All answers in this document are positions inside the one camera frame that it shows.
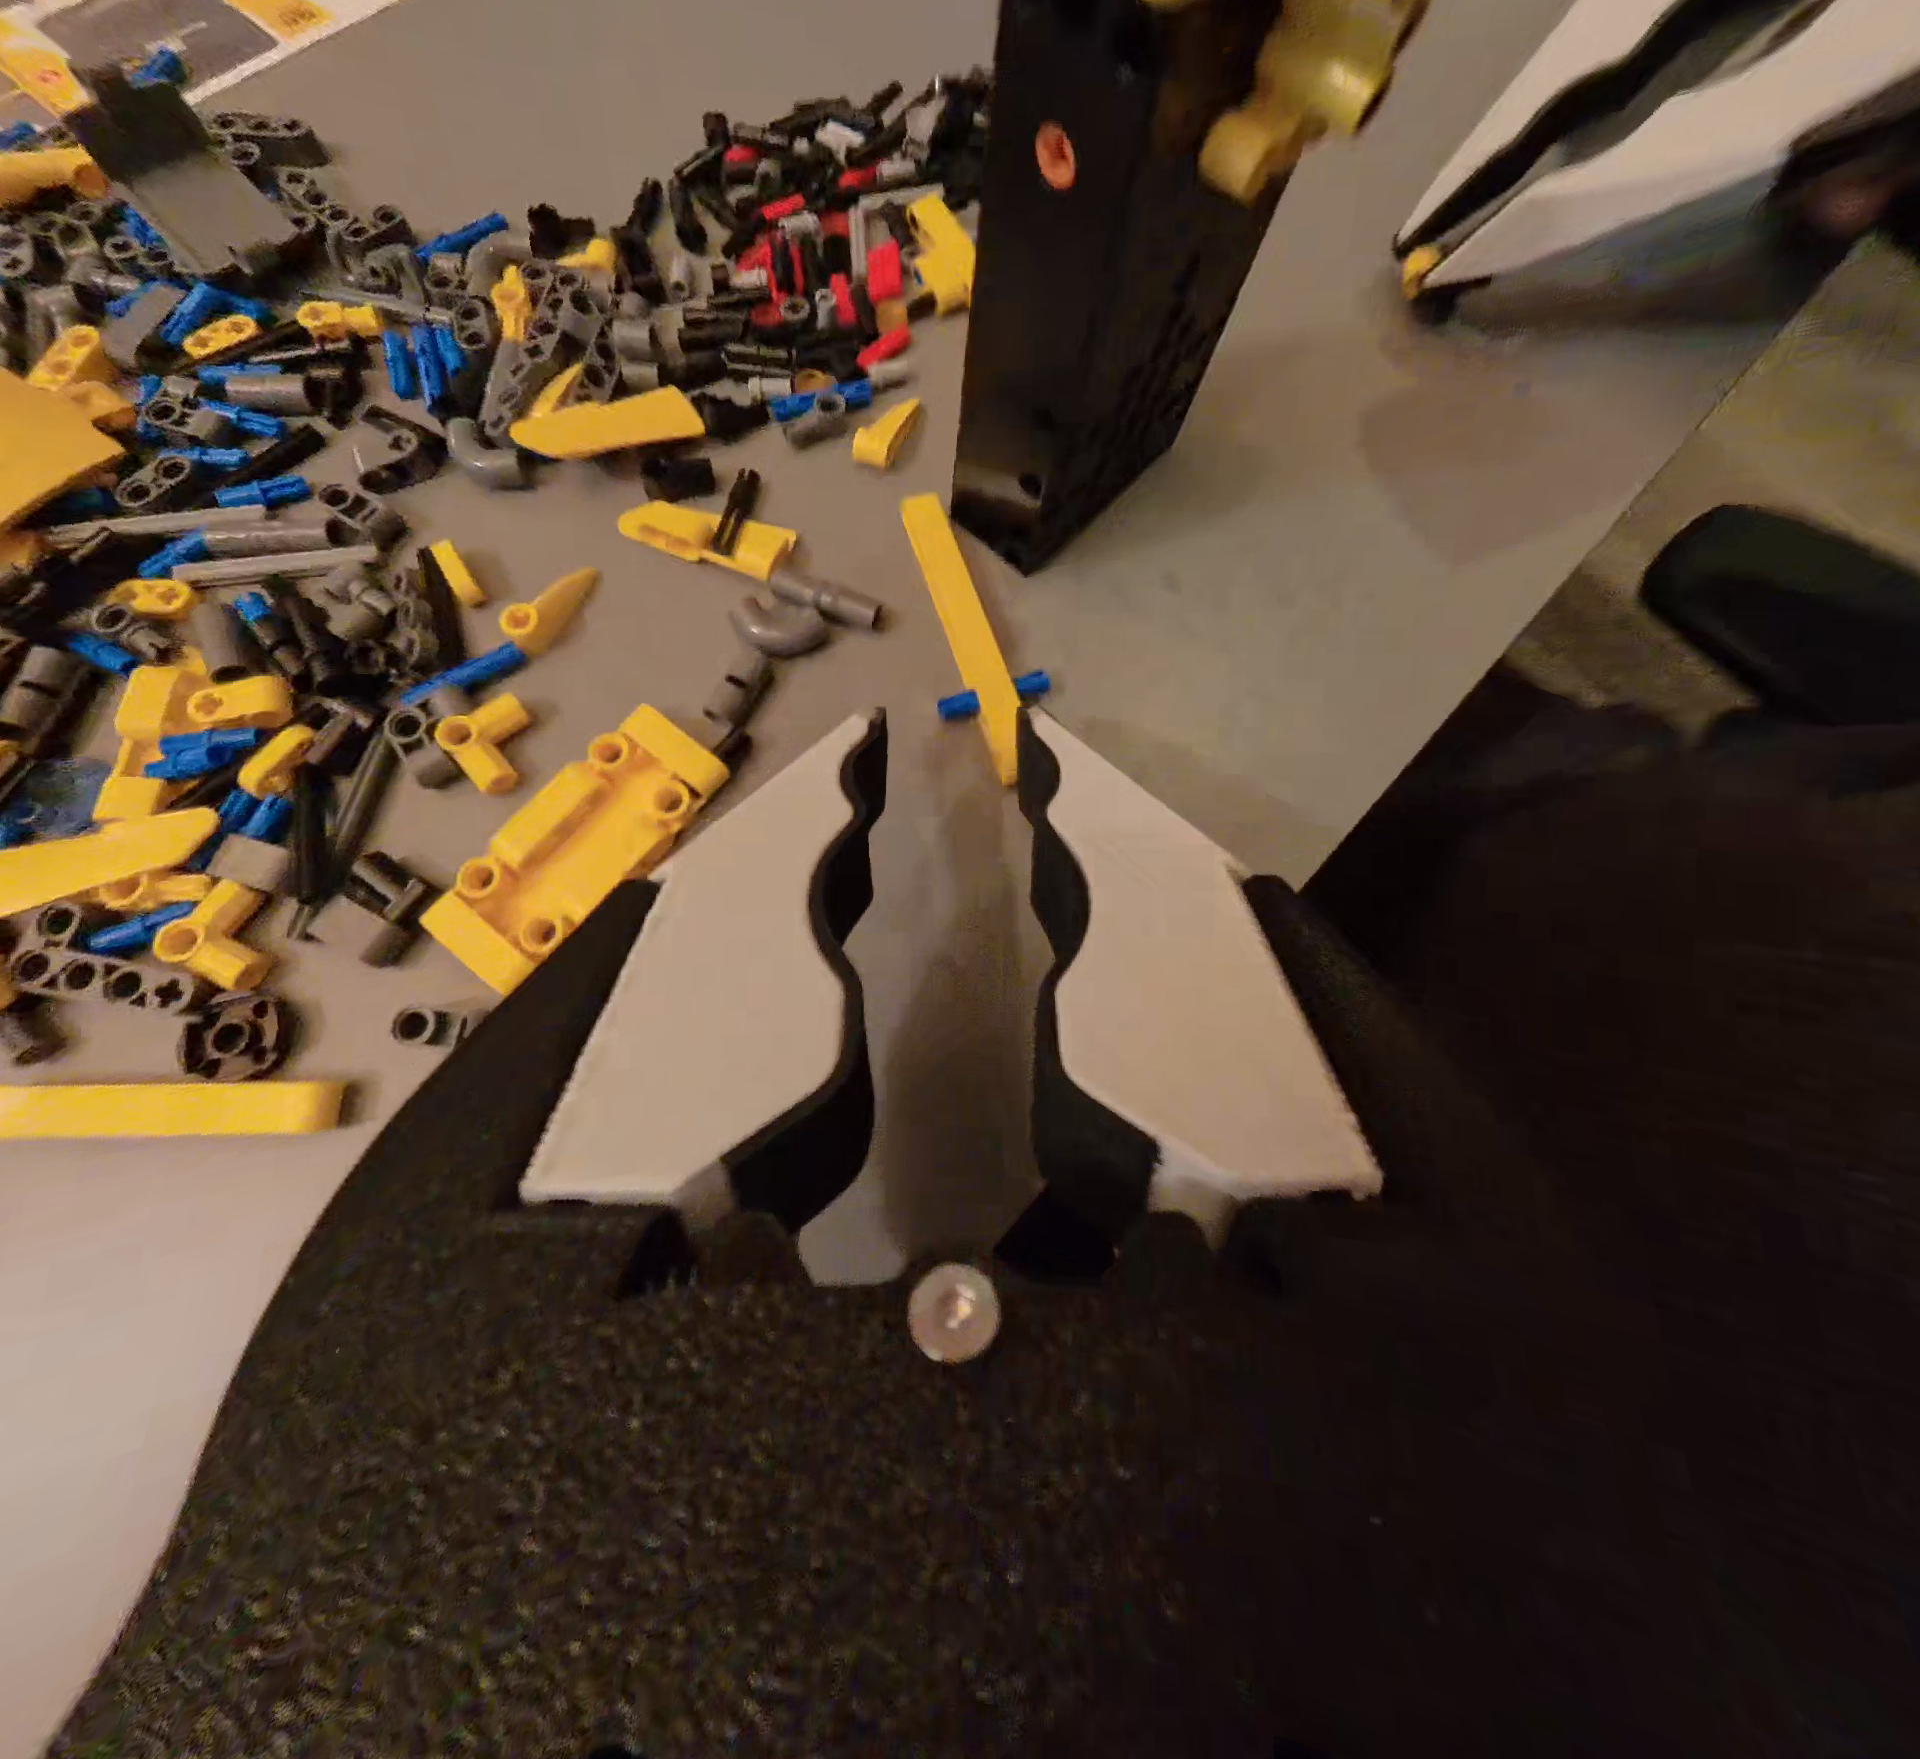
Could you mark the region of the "yellow angled beam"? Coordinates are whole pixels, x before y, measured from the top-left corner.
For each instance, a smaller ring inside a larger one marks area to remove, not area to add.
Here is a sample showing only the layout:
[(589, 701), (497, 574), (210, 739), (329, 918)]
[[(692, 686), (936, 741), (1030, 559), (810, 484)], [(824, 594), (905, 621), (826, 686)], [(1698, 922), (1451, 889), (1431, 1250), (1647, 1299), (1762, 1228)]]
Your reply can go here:
[(933, 191), (903, 208), (917, 286), (938, 314), (973, 306), (975, 242), (963, 217)]

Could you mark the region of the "pile of black red pins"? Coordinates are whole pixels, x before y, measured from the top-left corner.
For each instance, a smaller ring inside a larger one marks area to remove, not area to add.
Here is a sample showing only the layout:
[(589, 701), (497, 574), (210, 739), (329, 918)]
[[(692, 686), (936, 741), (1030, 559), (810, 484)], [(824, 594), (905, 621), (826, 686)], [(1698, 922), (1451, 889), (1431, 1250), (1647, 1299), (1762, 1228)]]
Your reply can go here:
[(845, 409), (874, 398), (922, 322), (966, 312), (938, 314), (919, 290), (903, 208), (942, 195), (976, 264), (993, 99), (993, 67), (963, 67), (765, 119), (709, 112), (619, 224), (530, 210), (535, 254), (490, 295), (492, 368), (513, 378), (490, 432), (667, 392), (693, 439), (723, 441), (826, 391)]

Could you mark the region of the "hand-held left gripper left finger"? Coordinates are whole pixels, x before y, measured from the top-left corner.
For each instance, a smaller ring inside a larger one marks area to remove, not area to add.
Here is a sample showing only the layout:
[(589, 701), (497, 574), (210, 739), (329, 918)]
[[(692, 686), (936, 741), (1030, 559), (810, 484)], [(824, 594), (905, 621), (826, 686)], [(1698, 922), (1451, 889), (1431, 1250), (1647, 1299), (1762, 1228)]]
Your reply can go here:
[(875, 1094), (847, 941), (874, 901), (888, 766), (886, 711), (857, 711), (666, 858), (525, 1207), (657, 1207), (690, 1235), (760, 1214), (796, 1235), (855, 1181)]

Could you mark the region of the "black rectangular block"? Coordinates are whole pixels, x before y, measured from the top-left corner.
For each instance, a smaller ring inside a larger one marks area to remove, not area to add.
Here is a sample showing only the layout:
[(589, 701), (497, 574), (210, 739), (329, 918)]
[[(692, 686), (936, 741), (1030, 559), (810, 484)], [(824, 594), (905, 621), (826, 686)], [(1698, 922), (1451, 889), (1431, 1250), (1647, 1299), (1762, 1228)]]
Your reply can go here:
[(1203, 182), (1276, 0), (1000, 0), (951, 512), (1022, 574), (1181, 438), (1278, 201)]

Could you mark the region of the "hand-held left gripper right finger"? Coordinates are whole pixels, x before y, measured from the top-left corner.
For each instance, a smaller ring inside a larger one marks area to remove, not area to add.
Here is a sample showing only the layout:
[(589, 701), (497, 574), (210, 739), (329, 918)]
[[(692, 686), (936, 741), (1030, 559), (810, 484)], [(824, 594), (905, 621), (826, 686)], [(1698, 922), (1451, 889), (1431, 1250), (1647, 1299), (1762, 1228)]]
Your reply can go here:
[(1261, 874), (1036, 707), (1017, 789), (1051, 956), (1028, 1122), (1046, 1196), (1107, 1245), (1169, 1214), (1210, 1246), (1261, 1203), (1377, 1197)]

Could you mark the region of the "person's dark sweater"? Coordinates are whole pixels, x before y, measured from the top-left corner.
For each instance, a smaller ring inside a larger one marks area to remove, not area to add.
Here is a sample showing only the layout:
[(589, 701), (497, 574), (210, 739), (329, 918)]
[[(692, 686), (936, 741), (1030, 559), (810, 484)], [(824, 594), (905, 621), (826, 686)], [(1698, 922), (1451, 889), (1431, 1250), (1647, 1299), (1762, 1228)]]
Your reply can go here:
[(1310, 905), (1658, 1326), (1738, 1755), (1916, 1755), (1916, 724), (1497, 668)]

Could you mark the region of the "pile of mixed toy bricks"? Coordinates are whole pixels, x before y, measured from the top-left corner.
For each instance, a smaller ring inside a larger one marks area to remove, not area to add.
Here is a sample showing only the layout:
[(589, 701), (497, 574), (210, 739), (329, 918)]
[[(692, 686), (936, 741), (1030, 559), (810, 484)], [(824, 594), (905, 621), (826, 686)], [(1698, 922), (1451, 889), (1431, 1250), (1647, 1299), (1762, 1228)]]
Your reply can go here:
[(202, 112), (171, 51), (90, 79), (4, 133), (4, 1141), (299, 1137), (350, 1089), (279, 1084), (297, 941), (389, 969), (429, 939), (507, 999), (655, 874), (771, 679), (749, 654), (697, 718), (642, 706), (525, 790), (520, 683), (601, 570), (504, 594), (409, 493), (627, 466), (626, 538), (877, 623), (719, 455), (865, 426), (903, 370), (723, 441), (667, 392), (494, 436), (528, 215), (420, 236), (339, 199), (306, 121)]

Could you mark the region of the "long yellow beam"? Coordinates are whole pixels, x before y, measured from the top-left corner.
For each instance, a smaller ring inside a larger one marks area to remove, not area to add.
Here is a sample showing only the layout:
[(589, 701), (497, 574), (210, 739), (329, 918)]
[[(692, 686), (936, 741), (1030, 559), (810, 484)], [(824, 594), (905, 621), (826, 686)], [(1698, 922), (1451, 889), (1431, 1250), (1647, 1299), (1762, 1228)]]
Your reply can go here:
[(1018, 674), (1006, 666), (949, 509), (938, 495), (903, 497), (899, 520), (958, 672), (958, 686), (942, 698), (969, 687), (979, 692), (981, 716), (961, 722), (973, 722), (981, 733), (998, 784), (1015, 787), (1018, 714), (1026, 707), (1012, 692), (1012, 678)]

